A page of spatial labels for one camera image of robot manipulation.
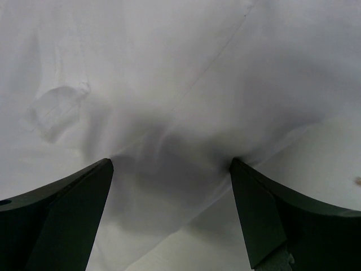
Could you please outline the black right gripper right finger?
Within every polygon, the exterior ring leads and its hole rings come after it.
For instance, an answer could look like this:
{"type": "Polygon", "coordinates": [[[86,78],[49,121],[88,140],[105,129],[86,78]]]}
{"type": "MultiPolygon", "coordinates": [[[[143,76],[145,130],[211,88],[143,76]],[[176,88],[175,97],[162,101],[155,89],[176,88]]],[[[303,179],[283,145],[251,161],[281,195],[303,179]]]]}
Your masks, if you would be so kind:
{"type": "Polygon", "coordinates": [[[232,191],[253,270],[360,270],[360,212],[281,185],[239,159],[232,191]]]}

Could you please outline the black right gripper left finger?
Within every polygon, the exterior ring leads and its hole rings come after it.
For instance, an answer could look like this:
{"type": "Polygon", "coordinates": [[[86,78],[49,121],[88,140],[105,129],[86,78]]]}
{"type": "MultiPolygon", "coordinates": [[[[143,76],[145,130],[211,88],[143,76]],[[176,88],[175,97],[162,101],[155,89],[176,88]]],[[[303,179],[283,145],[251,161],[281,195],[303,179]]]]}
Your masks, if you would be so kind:
{"type": "Polygon", "coordinates": [[[1,270],[85,270],[113,176],[102,159],[1,201],[1,270]]]}

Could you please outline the white t shirt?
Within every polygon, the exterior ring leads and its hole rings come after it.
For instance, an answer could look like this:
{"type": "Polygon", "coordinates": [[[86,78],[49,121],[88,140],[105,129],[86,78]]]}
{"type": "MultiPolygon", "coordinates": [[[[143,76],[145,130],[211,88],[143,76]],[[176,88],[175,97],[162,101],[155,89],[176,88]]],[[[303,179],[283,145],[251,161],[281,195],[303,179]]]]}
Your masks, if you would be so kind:
{"type": "Polygon", "coordinates": [[[1,195],[115,167],[87,270],[126,270],[234,157],[360,208],[359,1],[2,1],[1,195]]]}

